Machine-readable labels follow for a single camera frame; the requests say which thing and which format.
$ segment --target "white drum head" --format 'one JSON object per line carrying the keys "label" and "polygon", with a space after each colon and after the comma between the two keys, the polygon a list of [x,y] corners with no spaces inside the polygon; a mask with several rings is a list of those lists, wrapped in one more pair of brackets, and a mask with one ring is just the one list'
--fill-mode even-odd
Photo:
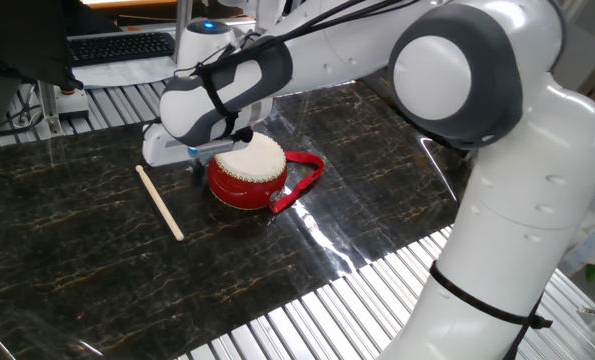
{"label": "white drum head", "polygon": [[286,155],[273,139],[256,132],[246,148],[215,155],[215,162],[235,179],[263,183],[284,172]]}

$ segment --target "drumstick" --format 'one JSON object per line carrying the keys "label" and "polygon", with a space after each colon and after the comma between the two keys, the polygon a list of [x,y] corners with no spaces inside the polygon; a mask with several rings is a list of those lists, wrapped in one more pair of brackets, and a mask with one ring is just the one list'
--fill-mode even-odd
{"label": "drumstick", "polygon": [[155,205],[157,205],[159,212],[164,217],[164,220],[166,220],[166,224],[168,224],[170,231],[172,231],[173,235],[175,235],[175,239],[177,239],[177,241],[184,240],[184,234],[179,229],[179,226],[177,226],[177,222],[175,222],[173,216],[170,215],[170,211],[168,211],[166,204],[164,204],[161,196],[159,196],[157,189],[155,189],[155,185],[153,185],[148,175],[144,172],[144,168],[141,165],[137,165],[135,170],[137,170],[139,173],[141,181],[143,181],[144,185],[146,185],[146,190],[148,190],[148,193],[150,193],[150,196],[153,198],[153,201],[155,202]]}

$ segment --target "red drum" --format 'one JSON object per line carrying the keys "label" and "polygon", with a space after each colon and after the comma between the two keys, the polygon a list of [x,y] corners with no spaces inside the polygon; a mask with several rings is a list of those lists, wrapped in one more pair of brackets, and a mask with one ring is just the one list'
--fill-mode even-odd
{"label": "red drum", "polygon": [[[286,184],[286,162],[310,163],[318,169],[300,181],[294,191],[282,198]],[[279,213],[317,180],[324,162],[317,156],[286,152],[264,134],[255,133],[242,150],[216,155],[208,165],[208,185],[221,201],[243,210],[270,209]]]}

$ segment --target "computer keyboard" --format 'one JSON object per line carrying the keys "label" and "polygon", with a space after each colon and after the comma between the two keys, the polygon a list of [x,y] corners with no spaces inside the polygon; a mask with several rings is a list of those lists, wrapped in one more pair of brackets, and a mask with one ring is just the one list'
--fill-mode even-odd
{"label": "computer keyboard", "polygon": [[175,40],[168,33],[152,32],[69,39],[72,66],[170,56]]}

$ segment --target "black marble surface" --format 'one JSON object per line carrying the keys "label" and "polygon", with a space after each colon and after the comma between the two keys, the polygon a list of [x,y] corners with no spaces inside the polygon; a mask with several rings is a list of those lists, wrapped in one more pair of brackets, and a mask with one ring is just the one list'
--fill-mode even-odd
{"label": "black marble surface", "polygon": [[[360,83],[276,100],[257,124],[324,158],[319,182],[278,216],[239,211],[185,165],[135,165],[140,127],[0,150],[0,339],[17,359],[171,359],[450,224],[461,159]],[[288,187],[308,168],[290,165]]]}

